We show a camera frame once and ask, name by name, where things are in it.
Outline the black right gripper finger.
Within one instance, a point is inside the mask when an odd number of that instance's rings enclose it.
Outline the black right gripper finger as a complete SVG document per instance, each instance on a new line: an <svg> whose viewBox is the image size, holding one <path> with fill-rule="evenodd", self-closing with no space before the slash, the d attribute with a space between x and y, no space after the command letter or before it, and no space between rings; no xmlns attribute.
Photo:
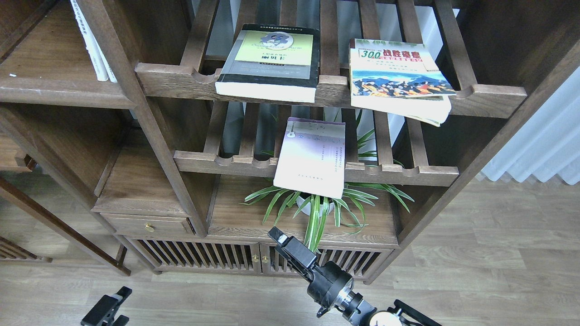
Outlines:
<svg viewBox="0 0 580 326"><path fill-rule="evenodd" d="M273 227L268 235L277 245L275 249L285 258L297 272L312 272L317 257L307 246L296 237L286 235L277 227Z"/></svg>
<svg viewBox="0 0 580 326"><path fill-rule="evenodd" d="M275 250L296 270L305 280L312 281L313 275L311 265L313 264L313 252L299 246L276 246Z"/></svg>

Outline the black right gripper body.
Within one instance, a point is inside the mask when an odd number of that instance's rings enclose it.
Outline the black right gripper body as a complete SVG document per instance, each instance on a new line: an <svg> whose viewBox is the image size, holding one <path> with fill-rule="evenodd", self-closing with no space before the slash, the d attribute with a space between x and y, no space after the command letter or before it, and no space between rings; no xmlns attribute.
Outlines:
<svg viewBox="0 0 580 326"><path fill-rule="evenodd" d="M316 316L321 317L333 307L342 305L342 301L351 292L353 277L343 271L332 261L324 266L316 262L311 266L311 279L307 293L321 308Z"/></svg>

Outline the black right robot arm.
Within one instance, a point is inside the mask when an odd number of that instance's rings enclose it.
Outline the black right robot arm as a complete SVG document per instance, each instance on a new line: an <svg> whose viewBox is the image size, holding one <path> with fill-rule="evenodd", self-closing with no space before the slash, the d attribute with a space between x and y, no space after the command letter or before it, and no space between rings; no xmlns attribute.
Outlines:
<svg viewBox="0 0 580 326"><path fill-rule="evenodd" d="M336 308L353 326L437 326L438 323L400 300L387 310L379 310L355 293L353 277L332 261L317 264L317 256L294 236L288 237L273 227L269 237L276 241L275 249L292 268L309 282L307 293L321 307L320 318Z"/></svg>

